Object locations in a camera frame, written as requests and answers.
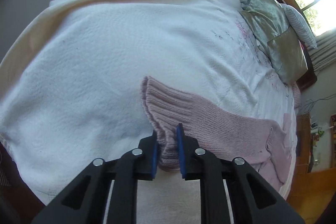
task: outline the striped pillow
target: striped pillow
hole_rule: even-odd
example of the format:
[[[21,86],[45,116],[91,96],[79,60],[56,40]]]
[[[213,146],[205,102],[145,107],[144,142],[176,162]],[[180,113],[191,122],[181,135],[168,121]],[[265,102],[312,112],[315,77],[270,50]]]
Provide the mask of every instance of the striped pillow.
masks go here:
[[[287,4],[281,3],[281,7],[299,39],[306,45],[317,48],[315,36],[299,11]]]

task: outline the gray curtain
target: gray curtain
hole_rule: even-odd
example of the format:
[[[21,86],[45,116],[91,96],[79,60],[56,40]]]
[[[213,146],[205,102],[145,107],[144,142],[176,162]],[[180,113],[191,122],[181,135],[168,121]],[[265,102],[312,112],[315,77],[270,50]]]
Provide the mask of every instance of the gray curtain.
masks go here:
[[[318,72],[336,60],[336,28],[316,37],[317,49],[308,47],[314,71]]]

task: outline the pillow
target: pillow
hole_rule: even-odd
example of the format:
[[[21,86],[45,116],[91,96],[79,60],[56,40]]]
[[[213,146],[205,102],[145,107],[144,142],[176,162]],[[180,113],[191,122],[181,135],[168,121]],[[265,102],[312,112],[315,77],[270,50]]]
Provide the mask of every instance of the pillow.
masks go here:
[[[280,3],[251,0],[240,14],[284,83],[291,85],[305,74],[308,68],[303,50]]]
[[[289,24],[293,27],[300,40],[305,42],[308,46],[317,48],[315,36],[300,12],[287,4],[281,4],[281,7],[285,12]]]

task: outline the white blanket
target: white blanket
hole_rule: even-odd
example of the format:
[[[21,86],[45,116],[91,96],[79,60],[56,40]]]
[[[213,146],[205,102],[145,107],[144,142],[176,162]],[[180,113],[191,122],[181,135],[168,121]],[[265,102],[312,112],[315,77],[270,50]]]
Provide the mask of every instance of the white blanket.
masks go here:
[[[137,147],[152,132],[140,99],[151,75],[232,113],[280,126],[290,113],[286,197],[292,90],[239,11],[239,0],[62,0],[43,11],[0,65],[0,139],[24,182],[48,204],[94,158]],[[198,195],[197,182],[161,171],[139,183],[138,223],[199,221]]]

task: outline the pink knit garment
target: pink knit garment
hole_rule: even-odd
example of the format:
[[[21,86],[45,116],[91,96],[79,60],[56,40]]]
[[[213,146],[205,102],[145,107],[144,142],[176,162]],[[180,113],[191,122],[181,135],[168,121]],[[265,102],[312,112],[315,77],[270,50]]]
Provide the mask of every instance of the pink knit garment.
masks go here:
[[[277,190],[286,182],[291,163],[289,134],[274,120],[231,114],[201,96],[170,88],[150,76],[142,81],[141,91],[143,107],[157,132],[162,169],[179,169],[175,131],[182,122],[185,134],[218,158],[239,156],[260,166],[259,173]],[[290,115],[285,114],[285,131],[290,124]]]

